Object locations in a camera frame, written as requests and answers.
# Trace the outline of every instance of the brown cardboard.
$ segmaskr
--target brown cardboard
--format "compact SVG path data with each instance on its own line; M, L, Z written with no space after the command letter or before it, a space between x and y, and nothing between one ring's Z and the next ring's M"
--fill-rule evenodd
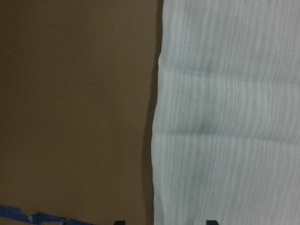
M153 224L160 0L0 2L0 204Z
M7 218L1 218L0 217L0 224L1 225L29 225L28 223L7 219ZM60 225L59 223L43 223L42 225Z

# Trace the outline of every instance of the white quilted padding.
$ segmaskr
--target white quilted padding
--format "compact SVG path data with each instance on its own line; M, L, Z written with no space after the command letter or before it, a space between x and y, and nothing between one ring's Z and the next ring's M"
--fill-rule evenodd
M165 0L155 225L300 225L300 1Z

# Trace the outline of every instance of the white blanket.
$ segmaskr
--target white blanket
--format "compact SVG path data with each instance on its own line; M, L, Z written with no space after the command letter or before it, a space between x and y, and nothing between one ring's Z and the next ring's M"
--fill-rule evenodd
M300 1L165 0L155 225L300 225Z

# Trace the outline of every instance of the blue tape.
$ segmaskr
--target blue tape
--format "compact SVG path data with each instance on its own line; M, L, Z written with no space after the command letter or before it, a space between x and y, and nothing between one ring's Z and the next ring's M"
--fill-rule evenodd
M6 205L0 205L0 217L36 225L41 225L45 222L57 222L60 225L66 225L66 219L64 218L55 217L44 213L37 213L28 216L24 214L21 209Z
M69 225L94 225L94 224L88 224L88 223L85 223L85 222L70 219Z

